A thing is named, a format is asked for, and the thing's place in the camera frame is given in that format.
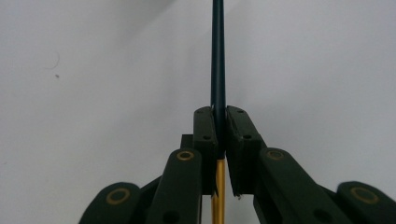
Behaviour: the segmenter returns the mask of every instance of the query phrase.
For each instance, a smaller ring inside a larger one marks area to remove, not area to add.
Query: white wall
[[[78,223],[209,105],[210,0],[0,2],[0,223]],[[227,104],[320,184],[396,198],[396,3],[225,1]],[[258,223],[228,189],[227,223]],[[209,223],[209,200],[204,220]]]

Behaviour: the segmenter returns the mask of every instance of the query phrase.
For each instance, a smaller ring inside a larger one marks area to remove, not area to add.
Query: screw hole
[[[323,211],[321,209],[315,210],[314,216],[320,222],[332,223],[332,216],[329,213],[327,213],[326,211]]]
[[[168,224],[178,223],[180,216],[176,211],[168,211],[163,214],[163,222]]]

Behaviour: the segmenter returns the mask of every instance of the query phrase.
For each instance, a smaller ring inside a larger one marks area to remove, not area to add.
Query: yellow rod
[[[224,224],[224,199],[225,199],[225,161],[218,160],[216,171],[216,185],[218,194],[212,197],[212,224]]]

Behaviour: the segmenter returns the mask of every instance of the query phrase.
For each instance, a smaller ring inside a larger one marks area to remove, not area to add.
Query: brass screw
[[[120,198],[114,197],[116,194],[121,194],[122,196]],[[113,191],[107,194],[106,202],[111,205],[117,205],[125,202],[129,198],[129,196],[131,196],[131,192],[128,189],[125,188],[114,189]]]

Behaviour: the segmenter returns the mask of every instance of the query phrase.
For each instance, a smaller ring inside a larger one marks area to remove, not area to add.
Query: dark green plastic part
[[[355,223],[396,223],[396,202],[379,189],[361,182],[346,182],[338,187],[337,197]]]
[[[201,162],[191,148],[170,155],[145,223],[201,223]]]
[[[192,147],[202,155],[203,194],[212,195],[216,187],[216,160],[219,149],[212,109],[209,106],[194,112]]]
[[[98,193],[79,224],[129,224],[139,199],[140,190],[134,184],[110,185]]]
[[[256,186],[256,160],[266,147],[248,113],[227,106],[226,155],[234,195],[253,194]]]
[[[263,149],[257,168],[265,187],[262,190],[271,195],[282,223],[352,223],[288,152]]]

